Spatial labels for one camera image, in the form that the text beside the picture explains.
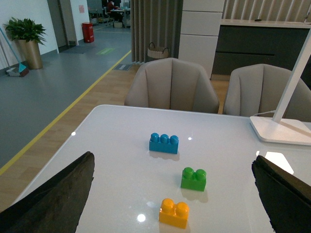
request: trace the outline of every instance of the toy block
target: toy block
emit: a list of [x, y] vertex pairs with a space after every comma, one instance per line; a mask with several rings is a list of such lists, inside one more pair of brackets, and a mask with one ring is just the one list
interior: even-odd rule
[[149, 150], [177, 154], [178, 143], [179, 140], [176, 135], [169, 138], [166, 134], [162, 134], [159, 137], [157, 133], [153, 133], [149, 141]]
[[192, 189], [196, 191], [204, 191], [206, 185], [206, 172], [203, 169], [198, 169], [196, 172], [191, 167], [186, 167], [183, 170], [181, 178], [181, 188]]
[[159, 222], [185, 229], [189, 216], [189, 207], [186, 203], [175, 204], [170, 198], [162, 201]]

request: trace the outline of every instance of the upholstered chair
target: upholstered chair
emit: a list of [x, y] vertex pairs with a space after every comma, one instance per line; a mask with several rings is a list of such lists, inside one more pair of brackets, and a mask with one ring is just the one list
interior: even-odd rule
[[[232, 71], [223, 114], [250, 117], [276, 110], [291, 71], [267, 64]], [[260, 115], [272, 117], [273, 113]], [[311, 122], [311, 90], [300, 79], [283, 118]]]
[[139, 68], [124, 105], [218, 113], [219, 100], [201, 65], [165, 58]]

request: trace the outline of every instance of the blue lego brick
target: blue lego brick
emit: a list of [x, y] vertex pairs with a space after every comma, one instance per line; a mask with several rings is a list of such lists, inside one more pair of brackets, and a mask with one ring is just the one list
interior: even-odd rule
[[179, 140], [176, 135], [169, 138], [166, 134], [159, 137], [157, 133], [153, 133], [149, 141], [149, 150], [177, 154], [178, 143]]

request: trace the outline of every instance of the red trash can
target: red trash can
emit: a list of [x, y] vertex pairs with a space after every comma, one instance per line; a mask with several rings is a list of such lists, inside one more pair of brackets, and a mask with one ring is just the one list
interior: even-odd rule
[[93, 24], [90, 22], [82, 23], [83, 39], [85, 43], [94, 41]]

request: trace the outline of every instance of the green leaves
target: green leaves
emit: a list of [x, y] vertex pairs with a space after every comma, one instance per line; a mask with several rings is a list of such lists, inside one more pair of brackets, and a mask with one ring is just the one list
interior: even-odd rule
[[24, 20], [16, 19], [12, 17], [8, 24], [5, 24], [5, 29], [9, 32], [12, 40], [31, 40], [36, 41], [39, 44], [43, 44], [46, 41], [42, 35], [45, 34], [45, 29], [42, 24], [35, 24], [35, 22], [29, 18]]

